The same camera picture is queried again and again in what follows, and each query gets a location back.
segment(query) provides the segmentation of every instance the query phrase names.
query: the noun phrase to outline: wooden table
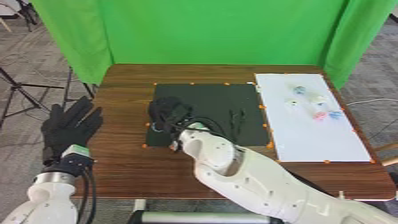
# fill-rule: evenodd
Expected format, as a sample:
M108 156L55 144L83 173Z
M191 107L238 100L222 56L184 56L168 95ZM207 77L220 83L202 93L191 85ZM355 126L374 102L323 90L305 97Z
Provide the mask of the wooden table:
M323 73L316 66L264 65L113 65L108 69L94 104L103 107L104 124L88 148L99 198L222 198L193 177L193 160L167 148L142 148L145 143L147 104L156 83L254 82L254 73ZM337 196L390 199L394 184L380 165L369 143L337 91L328 83L374 163L280 163ZM271 159L275 151L254 150Z

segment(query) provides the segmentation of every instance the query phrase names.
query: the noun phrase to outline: green backdrop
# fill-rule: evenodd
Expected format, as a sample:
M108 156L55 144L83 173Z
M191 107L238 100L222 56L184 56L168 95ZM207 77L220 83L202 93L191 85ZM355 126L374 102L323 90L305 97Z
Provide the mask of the green backdrop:
M312 64L339 88L396 0L32 2L87 83L113 63Z

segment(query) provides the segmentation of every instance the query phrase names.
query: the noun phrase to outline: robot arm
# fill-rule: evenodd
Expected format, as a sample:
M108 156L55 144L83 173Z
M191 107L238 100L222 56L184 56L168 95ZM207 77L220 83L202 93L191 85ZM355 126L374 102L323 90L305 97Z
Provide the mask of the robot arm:
M211 135L200 123L188 128L179 141L181 149L195 159L195 178L248 211L294 224L398 223L369 205L334 198L312 189L277 162ZM238 170L229 175L232 166Z
M76 207L69 196L74 193L74 177L67 173L51 172L37 175L28 188L28 202L8 214L1 224L74 224Z
M79 98L67 111L51 107L49 119L42 123L44 136L42 173L28 188L28 202L8 214L1 224L76 224L78 214L69 197L74 193L74 178L90 175L92 159L81 146L103 123L101 109L85 117L92 103Z

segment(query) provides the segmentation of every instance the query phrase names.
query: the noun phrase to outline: white board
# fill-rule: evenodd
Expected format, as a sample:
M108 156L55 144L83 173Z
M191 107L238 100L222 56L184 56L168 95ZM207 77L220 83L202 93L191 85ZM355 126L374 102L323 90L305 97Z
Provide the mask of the white board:
M323 120L314 120L318 112L342 112L321 75L255 74L255 80L278 160L369 161L344 113L337 119L326 115ZM294 93L296 86L305 88L303 94Z

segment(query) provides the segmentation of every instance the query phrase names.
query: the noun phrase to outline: orange marker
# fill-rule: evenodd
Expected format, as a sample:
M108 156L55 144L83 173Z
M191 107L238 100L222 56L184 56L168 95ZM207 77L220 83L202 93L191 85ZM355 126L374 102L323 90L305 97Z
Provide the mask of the orange marker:
M273 142L270 141L270 143L266 144L266 149L273 148Z

